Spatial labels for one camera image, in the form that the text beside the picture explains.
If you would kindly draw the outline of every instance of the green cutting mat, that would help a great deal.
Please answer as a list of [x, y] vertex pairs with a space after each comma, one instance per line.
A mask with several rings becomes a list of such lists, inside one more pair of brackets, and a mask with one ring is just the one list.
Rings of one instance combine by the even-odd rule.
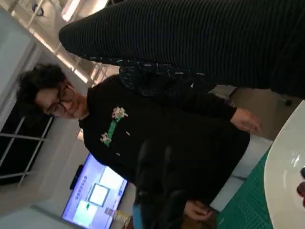
[[217, 218], [219, 229], [272, 229], [264, 193], [268, 152]]

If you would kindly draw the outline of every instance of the monitor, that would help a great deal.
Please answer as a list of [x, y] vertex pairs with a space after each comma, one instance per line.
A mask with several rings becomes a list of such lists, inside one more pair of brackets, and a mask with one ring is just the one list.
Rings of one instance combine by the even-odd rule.
[[91, 154], [78, 175], [62, 218], [87, 229], [109, 229], [127, 181]]

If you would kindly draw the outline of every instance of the window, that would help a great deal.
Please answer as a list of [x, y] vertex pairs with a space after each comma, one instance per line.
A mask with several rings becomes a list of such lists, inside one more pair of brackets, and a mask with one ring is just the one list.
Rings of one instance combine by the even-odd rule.
[[16, 103], [0, 131], [0, 185], [19, 183], [31, 167], [46, 140], [53, 119], [39, 114], [32, 120], [20, 117]]

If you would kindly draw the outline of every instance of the curly dark hair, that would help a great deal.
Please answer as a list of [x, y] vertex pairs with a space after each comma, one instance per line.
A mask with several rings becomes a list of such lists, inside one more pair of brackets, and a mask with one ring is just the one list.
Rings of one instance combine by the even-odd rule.
[[57, 88], [66, 79], [61, 68], [53, 64], [39, 64], [33, 70], [20, 74], [17, 103], [22, 116], [33, 116], [41, 113], [35, 104], [36, 94], [41, 89]]

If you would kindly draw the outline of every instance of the dark patterned fabric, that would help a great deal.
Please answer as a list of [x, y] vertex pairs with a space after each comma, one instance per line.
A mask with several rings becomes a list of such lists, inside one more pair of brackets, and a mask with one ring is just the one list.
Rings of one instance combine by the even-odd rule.
[[59, 39], [88, 60], [159, 63], [151, 69], [191, 69], [208, 83], [305, 97], [296, 83], [305, 69], [294, 72], [305, 51], [293, 59], [305, 40], [304, 10], [304, 0], [126, 0], [66, 25]]

